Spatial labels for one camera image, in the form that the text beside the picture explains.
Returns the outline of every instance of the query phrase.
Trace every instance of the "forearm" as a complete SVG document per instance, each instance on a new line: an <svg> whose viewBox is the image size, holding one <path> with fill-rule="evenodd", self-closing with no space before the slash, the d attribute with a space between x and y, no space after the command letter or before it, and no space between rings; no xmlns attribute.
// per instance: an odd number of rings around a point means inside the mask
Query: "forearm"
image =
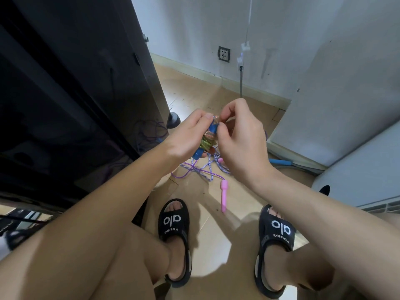
<svg viewBox="0 0 400 300"><path fill-rule="evenodd" d="M170 163L162 148L147 152L6 257L0 289L7 299L21 289L32 299L89 298Z"/></svg>
<svg viewBox="0 0 400 300"><path fill-rule="evenodd" d="M357 286L380 298L400 292L400 233L394 226L275 169L254 189Z"/></svg>

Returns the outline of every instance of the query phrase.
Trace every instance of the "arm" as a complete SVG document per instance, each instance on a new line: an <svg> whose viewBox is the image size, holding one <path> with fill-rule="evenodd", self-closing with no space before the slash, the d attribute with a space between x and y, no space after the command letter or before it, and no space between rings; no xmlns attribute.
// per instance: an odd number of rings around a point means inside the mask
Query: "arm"
<svg viewBox="0 0 400 300"><path fill-rule="evenodd" d="M218 147L235 177L271 203L362 290L376 298L397 298L400 231L284 176L269 164L262 124L245 100L228 104L221 120L233 115L235 121L218 127Z"/></svg>
<svg viewBox="0 0 400 300"><path fill-rule="evenodd" d="M0 262L4 299L88 299L153 187L198 148L212 121L194 111L148 151Z"/></svg>

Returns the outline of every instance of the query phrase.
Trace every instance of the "vent grille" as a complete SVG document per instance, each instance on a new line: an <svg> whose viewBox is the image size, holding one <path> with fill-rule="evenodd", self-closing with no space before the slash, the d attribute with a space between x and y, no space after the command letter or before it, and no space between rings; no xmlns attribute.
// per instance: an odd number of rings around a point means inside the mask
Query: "vent grille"
<svg viewBox="0 0 400 300"><path fill-rule="evenodd" d="M377 213L400 214L400 200L363 208L363 210L371 214L377 214Z"/></svg>

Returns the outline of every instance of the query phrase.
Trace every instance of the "left hand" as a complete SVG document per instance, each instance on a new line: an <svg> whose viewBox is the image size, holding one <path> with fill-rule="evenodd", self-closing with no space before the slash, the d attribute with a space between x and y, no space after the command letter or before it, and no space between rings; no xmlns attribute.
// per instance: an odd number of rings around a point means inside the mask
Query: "left hand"
<svg viewBox="0 0 400 300"><path fill-rule="evenodd" d="M162 142L168 156L175 161L174 166L176 166L173 169L193 156L213 118L213 114L197 109ZM210 153L214 153L214 148L211 148Z"/></svg>

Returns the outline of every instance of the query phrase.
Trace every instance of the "foot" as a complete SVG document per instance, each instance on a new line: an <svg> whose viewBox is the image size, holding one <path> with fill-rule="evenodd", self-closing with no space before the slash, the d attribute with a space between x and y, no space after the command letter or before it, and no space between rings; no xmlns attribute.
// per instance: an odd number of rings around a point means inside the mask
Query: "foot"
<svg viewBox="0 0 400 300"><path fill-rule="evenodd" d="M269 208L268 213L283 219L282 215L275 211L273 207ZM268 265L264 269L264 276L268 285L275 291L280 290L290 282L288 258L289 252L280 245L270 245L264 253L264 264Z"/></svg>
<svg viewBox="0 0 400 300"><path fill-rule="evenodd" d="M180 210L181 208L182 204L179 201L173 201L165 208L165 212ZM178 280L184 275L185 245L179 236L169 237L165 243L171 252L167 275L171 280Z"/></svg>

